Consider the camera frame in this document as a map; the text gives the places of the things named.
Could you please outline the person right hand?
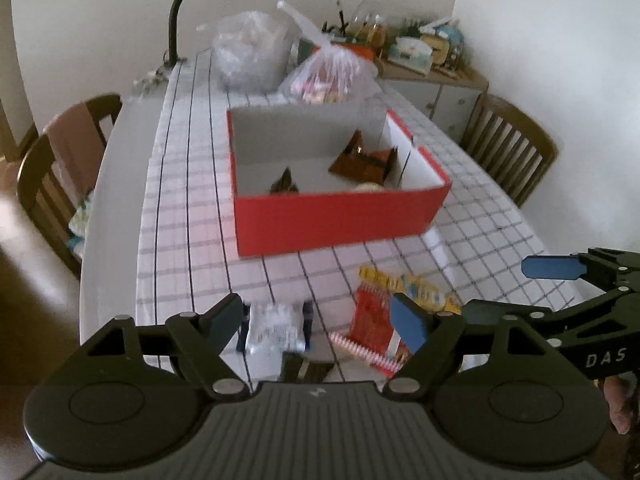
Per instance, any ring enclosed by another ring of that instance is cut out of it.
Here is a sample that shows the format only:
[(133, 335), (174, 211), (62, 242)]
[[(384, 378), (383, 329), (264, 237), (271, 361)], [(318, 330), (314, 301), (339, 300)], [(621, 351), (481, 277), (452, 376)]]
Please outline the person right hand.
[(628, 408), (630, 383), (620, 376), (605, 379), (603, 394), (608, 404), (608, 416), (619, 434), (628, 434), (632, 424), (632, 413)]

